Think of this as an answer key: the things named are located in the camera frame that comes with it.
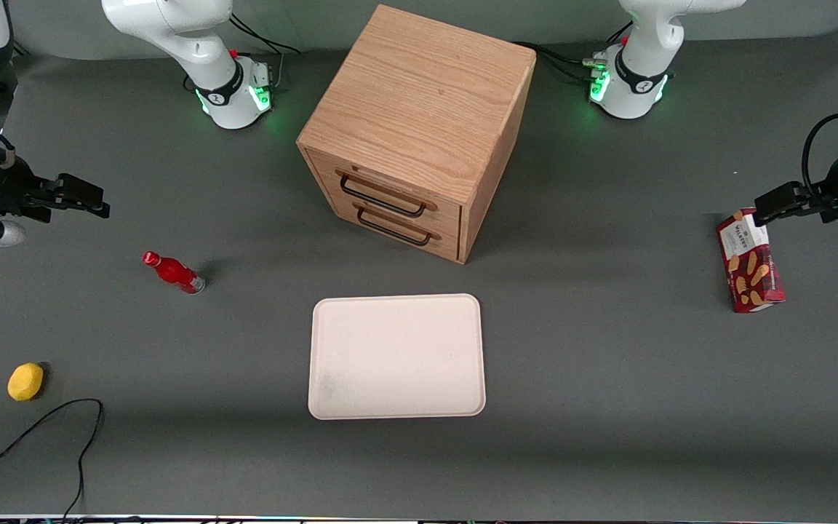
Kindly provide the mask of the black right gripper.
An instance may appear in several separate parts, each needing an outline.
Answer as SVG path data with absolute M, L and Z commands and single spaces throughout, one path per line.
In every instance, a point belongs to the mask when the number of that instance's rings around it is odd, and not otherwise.
M 49 202 L 50 189 L 52 202 Z M 111 206 L 104 202 L 103 194 L 99 186 L 69 173 L 60 173 L 55 181 L 34 175 L 21 158 L 15 159 L 9 168 L 0 167 L 0 218 L 12 215 L 49 223 L 50 209 L 53 209 L 81 211 L 107 219 Z

